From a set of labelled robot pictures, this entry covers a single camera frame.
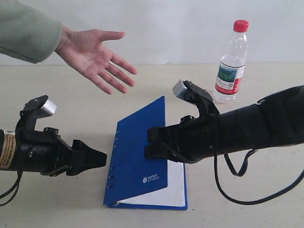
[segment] finger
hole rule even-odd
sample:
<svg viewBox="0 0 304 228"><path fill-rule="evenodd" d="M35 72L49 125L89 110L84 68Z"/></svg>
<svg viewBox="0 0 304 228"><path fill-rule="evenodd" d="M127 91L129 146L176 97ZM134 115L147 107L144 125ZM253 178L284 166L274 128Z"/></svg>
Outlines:
<svg viewBox="0 0 304 228"><path fill-rule="evenodd" d="M117 40L125 36L125 32L102 31L100 30L100 39L102 40Z"/></svg>
<svg viewBox="0 0 304 228"><path fill-rule="evenodd" d="M123 71L118 69L117 67L113 66L112 64L109 63L108 67L106 70L111 73L113 76L117 77L119 80L123 81L126 83L128 86L134 86L135 82L127 76Z"/></svg>
<svg viewBox="0 0 304 228"><path fill-rule="evenodd" d="M102 82L101 78L98 75L94 75L93 77L90 77L88 79L105 93L110 95L112 94L112 90Z"/></svg>
<svg viewBox="0 0 304 228"><path fill-rule="evenodd" d="M110 76L107 72L102 72L100 74L100 77L106 81L107 83L109 83L111 86L113 86L114 88L116 88L118 91L122 92L123 94L125 94L127 92L127 88L124 87L122 84L120 84L119 82L117 82L112 76Z"/></svg>
<svg viewBox="0 0 304 228"><path fill-rule="evenodd" d="M123 58L121 58L120 56L118 56L117 54L113 53L111 61L115 64L117 64L118 66L122 67L123 69L127 70L128 72L130 72L133 75L137 74L137 70L135 67L133 67L130 63L128 63L127 61L125 61Z"/></svg>

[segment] logo on notebook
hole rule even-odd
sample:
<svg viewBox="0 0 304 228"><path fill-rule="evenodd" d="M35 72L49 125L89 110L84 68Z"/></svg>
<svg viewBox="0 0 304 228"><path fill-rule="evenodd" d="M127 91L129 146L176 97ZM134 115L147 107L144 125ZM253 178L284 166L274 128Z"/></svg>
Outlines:
<svg viewBox="0 0 304 228"><path fill-rule="evenodd" d="M147 182L155 181L157 179L159 179L159 176L157 174L154 174L154 175L151 175L151 176L148 176L148 177L144 177L142 181L145 184Z"/></svg>

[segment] green sleeve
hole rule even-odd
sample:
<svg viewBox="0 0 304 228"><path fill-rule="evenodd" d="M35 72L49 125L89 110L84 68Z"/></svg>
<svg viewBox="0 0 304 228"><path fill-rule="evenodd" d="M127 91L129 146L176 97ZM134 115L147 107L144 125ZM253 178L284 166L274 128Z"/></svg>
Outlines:
<svg viewBox="0 0 304 228"><path fill-rule="evenodd" d="M59 44L60 21L17 0L0 0L0 53L39 63Z"/></svg>

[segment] red bottle cap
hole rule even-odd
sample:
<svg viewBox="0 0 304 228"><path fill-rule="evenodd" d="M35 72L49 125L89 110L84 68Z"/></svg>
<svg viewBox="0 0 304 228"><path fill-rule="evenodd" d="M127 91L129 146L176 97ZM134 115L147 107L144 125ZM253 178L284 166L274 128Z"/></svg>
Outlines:
<svg viewBox="0 0 304 228"><path fill-rule="evenodd" d="M233 30L236 32L247 32L249 23L246 20L236 20L234 22Z"/></svg>

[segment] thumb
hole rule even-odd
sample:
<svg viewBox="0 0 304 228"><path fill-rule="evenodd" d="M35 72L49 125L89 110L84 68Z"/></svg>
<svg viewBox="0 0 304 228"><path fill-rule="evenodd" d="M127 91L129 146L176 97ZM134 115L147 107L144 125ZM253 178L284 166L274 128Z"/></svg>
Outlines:
<svg viewBox="0 0 304 228"><path fill-rule="evenodd" d="M124 36L125 32L101 31L100 33L100 39L102 40L121 39Z"/></svg>

